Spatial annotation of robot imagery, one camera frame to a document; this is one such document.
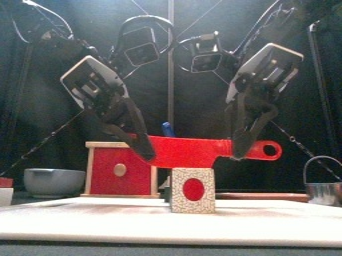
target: metal bucket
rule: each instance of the metal bucket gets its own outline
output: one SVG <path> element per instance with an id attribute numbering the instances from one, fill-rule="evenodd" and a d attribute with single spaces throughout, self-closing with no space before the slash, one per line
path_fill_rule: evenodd
<path id="1" fill-rule="evenodd" d="M 306 186 L 306 194 L 308 196 L 308 203 L 330 205 L 330 206 L 340 206 L 342 204 L 342 182 L 340 178 L 332 173 L 339 182 L 332 183 L 307 183 L 306 181 L 306 171 L 308 164 L 320 159 L 326 158 L 335 161 L 342 167 L 342 163 L 330 156 L 315 156 L 312 157 L 304 164 L 303 169 L 303 182 Z"/>

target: red box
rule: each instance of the red box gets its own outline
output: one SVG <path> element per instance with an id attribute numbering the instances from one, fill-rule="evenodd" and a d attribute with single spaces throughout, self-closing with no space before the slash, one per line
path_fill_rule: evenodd
<path id="1" fill-rule="evenodd" d="M 124 142 L 87 142 L 85 195 L 156 196 L 156 167 Z"/>

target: bucket handle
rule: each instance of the bucket handle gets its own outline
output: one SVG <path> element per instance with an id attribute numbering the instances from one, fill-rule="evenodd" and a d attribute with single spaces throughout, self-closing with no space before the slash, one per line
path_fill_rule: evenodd
<path id="1" fill-rule="evenodd" d="M 304 184 L 307 184 L 307 182 L 306 182 L 306 169 L 307 169 L 307 166 L 308 166 L 308 164 L 310 164 L 314 160 L 316 160 L 316 159 L 319 159 L 319 158 L 326 158 L 326 159 L 330 159 L 330 160 L 335 161 L 335 162 L 339 164 L 339 166 L 342 167 L 342 163 L 340 163 L 334 157 L 330 157 L 330 156 L 314 156 L 314 157 L 311 157 L 311 158 L 308 159 L 308 161 L 306 162 L 306 164 L 304 164 L 304 170 L 303 170 L 303 181 L 304 181 Z M 339 176 L 334 173 L 334 171 L 330 170 L 328 167 L 326 167 L 326 166 L 323 166 L 323 167 L 324 167 L 326 170 L 330 172 L 330 174 L 338 179 L 338 181 L 342 181 L 342 179 L 340 179 Z"/>

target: red dot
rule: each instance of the red dot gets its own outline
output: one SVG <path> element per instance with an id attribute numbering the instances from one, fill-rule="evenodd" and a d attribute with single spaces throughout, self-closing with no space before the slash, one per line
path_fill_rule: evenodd
<path id="1" fill-rule="evenodd" d="M 189 201 L 197 201 L 204 195 L 204 185 L 199 179 L 191 178 L 184 182 L 183 194 Z"/>

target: black curtain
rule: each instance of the black curtain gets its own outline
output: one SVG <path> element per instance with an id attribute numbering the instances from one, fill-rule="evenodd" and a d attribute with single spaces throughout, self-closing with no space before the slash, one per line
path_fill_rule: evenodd
<path id="1" fill-rule="evenodd" d="M 107 57 L 116 42 L 116 35 L 124 20 L 145 12 L 167 18 L 168 1 L 129 0 L 50 0 L 36 1 L 58 13 L 69 23 L 74 36 L 84 39 Z M 175 1 L 175 31 L 177 40 L 191 36 L 220 32 L 223 48 L 233 50 L 260 17 L 271 0 L 187 0 Z M 16 36 L 10 20 L 1 10 L 1 170 L 6 169 L 20 156 L 29 151 L 50 132 L 54 131 L 80 111 L 64 90 L 58 78 L 69 68 L 46 55 L 40 45 L 30 49 Z M 322 35 L 324 50 L 324 72 L 331 84 L 334 114 L 340 131 L 340 31 L 332 29 Z M 331 154 L 326 140 L 327 131 L 322 112 L 322 102 L 315 80 L 312 56 L 303 31 L 284 46 L 303 53 L 304 62 L 298 77 L 291 81 L 276 102 L 278 125 L 312 151 Z M 26 79 L 22 78 L 28 67 Z M 175 66 L 175 133 L 179 137 L 224 138 L 224 108 L 227 86 L 231 78 L 228 70 L 213 73 L 191 74 Z M 143 66 L 125 80 L 131 98 L 141 110 L 148 133 L 163 135 L 160 125 L 167 121 L 167 56 L 151 65 Z M 50 138 L 29 158 L 17 165 L 8 176 L 14 178 L 20 188 L 22 170 L 29 167 L 87 168 L 85 141 L 101 138 L 92 120 L 80 116 L 62 131 Z M 267 125 L 260 138 L 276 141 L 283 147 L 283 155 L 274 162 L 231 161 L 219 158 L 213 164 L 217 189 L 258 191 L 303 190 L 302 171 L 307 155 L 274 125 Z"/>

